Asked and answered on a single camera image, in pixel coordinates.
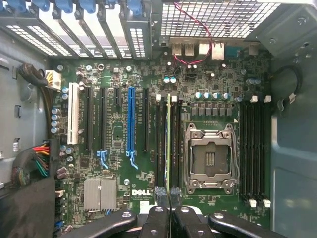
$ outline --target metal mesh grille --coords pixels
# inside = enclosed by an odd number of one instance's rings
[[[208,0],[180,2],[184,11],[202,21],[214,37],[245,38],[280,4],[256,0]],[[174,5],[164,4],[163,36],[207,37],[206,30]]]
[[[131,32],[131,37],[132,37],[136,56],[138,58],[145,58],[142,29],[130,28],[130,32]]]
[[[48,35],[48,33],[42,30],[39,26],[28,26],[28,28],[31,31],[33,31],[35,34],[37,34],[39,37],[41,37],[43,40],[45,40],[47,43],[49,43],[51,46],[53,46],[56,50],[58,50],[64,56],[72,55],[68,50],[66,50],[62,45],[56,42],[52,37]]]
[[[39,48],[41,51],[43,51],[46,54],[48,54],[49,56],[57,56],[57,54],[55,52],[53,52],[50,48],[48,48],[43,43],[38,41],[36,38],[31,36],[29,33],[24,31],[23,29],[21,29],[21,27],[16,26],[16,25],[14,25],[14,26],[6,26],[6,27],[8,29],[10,29],[11,31],[13,31],[14,33],[16,33],[17,35],[19,35],[20,37],[22,37],[23,39],[25,39],[28,42],[30,42],[32,45],[34,45],[37,48]]]

